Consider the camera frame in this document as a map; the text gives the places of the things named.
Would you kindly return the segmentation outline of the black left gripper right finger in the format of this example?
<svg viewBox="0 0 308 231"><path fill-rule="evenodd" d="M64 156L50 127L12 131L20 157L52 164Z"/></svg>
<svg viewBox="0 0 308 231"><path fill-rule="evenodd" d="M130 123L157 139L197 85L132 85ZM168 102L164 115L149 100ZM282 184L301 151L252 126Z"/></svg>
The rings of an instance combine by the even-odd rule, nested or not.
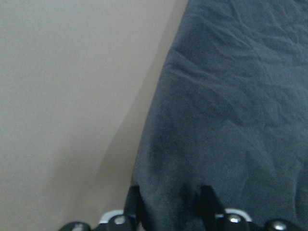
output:
<svg viewBox="0 0 308 231"><path fill-rule="evenodd" d="M201 186L197 211L201 217L223 217L225 208L214 189L209 185Z"/></svg>

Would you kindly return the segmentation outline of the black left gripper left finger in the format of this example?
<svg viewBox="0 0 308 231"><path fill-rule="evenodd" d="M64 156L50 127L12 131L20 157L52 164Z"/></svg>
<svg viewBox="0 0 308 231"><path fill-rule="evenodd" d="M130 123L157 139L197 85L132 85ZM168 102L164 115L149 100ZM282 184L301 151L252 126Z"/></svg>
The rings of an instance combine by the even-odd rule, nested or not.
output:
<svg viewBox="0 0 308 231"><path fill-rule="evenodd" d="M144 217L144 203L138 185L130 186L125 201L123 215L132 224L139 224Z"/></svg>

